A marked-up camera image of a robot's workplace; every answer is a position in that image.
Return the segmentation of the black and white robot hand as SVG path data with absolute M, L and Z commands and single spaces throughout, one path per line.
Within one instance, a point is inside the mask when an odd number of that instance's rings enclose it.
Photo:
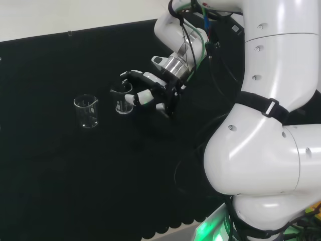
M 170 77 L 166 82 L 150 72 L 138 70 L 125 71 L 120 74 L 120 79 L 133 88 L 142 88 L 141 91 L 125 94 L 128 103 L 142 110 L 156 110 L 167 118 L 173 118 L 186 88 L 184 82 L 176 77 Z

